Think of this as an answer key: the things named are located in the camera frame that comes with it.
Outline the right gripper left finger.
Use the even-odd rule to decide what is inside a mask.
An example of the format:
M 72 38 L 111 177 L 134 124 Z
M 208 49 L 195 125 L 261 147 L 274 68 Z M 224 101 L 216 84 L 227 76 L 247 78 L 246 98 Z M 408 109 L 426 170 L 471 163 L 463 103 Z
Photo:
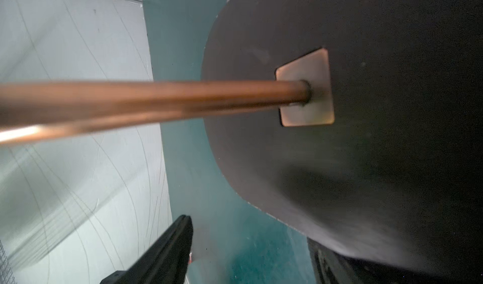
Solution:
M 184 283 L 194 230 L 190 216 L 179 216 L 127 271 L 115 271 L 102 283 Z

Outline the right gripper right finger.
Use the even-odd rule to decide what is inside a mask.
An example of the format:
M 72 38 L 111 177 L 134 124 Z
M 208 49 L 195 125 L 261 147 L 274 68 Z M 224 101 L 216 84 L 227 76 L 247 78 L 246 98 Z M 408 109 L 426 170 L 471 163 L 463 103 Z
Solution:
M 364 260 L 346 258 L 308 238 L 317 283 L 433 283 L 427 275 Z

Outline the bronze wire cup stand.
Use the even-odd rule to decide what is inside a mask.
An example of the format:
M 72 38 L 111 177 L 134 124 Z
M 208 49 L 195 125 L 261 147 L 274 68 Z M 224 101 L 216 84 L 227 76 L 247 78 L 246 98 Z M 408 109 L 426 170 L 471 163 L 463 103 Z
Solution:
M 482 282 L 482 0 L 229 0 L 200 79 L 326 49 L 333 124 L 202 119 L 245 202 L 346 258 Z M 161 124 L 1 148 L 1 280 L 99 283 L 175 221 Z

